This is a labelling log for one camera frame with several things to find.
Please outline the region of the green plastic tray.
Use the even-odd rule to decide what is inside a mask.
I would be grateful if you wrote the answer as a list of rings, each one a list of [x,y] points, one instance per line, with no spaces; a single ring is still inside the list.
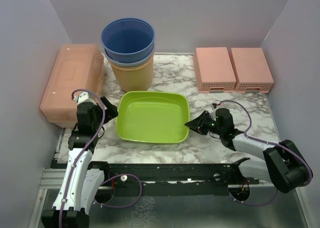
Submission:
[[[189,135],[187,98],[178,93],[131,91],[120,100],[115,123],[117,135],[126,141],[177,144]]]

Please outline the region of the orange plastic bucket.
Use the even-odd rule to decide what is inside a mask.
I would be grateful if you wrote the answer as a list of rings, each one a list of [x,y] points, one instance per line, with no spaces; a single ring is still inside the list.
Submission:
[[[117,65],[108,59],[116,80],[125,92],[143,91],[149,89],[154,77],[154,56],[143,64],[124,67]]]

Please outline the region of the pink perforated basket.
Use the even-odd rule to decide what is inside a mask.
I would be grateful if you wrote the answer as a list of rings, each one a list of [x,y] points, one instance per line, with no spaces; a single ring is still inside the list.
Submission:
[[[232,48],[230,61],[236,77],[237,93],[268,93],[274,83],[265,54],[261,48]]]
[[[232,92],[236,78],[226,47],[198,47],[193,55],[199,93]]]

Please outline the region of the light blue plastic bucket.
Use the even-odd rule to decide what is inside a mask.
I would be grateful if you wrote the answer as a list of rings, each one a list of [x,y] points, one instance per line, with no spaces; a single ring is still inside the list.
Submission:
[[[110,52],[104,51],[107,60],[112,63],[123,66],[123,67],[133,67],[141,65],[147,62],[154,55],[155,45],[151,48],[147,48],[146,51],[140,52],[138,55],[125,54],[125,55],[113,55],[110,56]]]

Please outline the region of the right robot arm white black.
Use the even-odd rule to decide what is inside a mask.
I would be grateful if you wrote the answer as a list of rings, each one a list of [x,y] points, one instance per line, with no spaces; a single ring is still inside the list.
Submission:
[[[230,170],[230,179],[240,184],[247,178],[256,178],[273,183],[282,193],[306,185],[313,174],[301,153],[290,140],[280,143],[262,141],[245,135],[235,128],[233,116],[226,108],[214,113],[204,111],[185,126],[201,135],[213,133],[221,143],[233,150],[256,157],[256,160],[242,162]]]

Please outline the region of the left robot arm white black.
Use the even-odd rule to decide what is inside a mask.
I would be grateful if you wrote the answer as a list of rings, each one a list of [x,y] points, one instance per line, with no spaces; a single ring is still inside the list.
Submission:
[[[77,122],[68,139],[68,162],[60,191],[50,210],[42,213],[46,228],[87,228],[89,212],[99,186],[111,178],[107,162],[92,157],[103,125],[118,116],[105,97],[98,103],[87,92],[76,98]]]

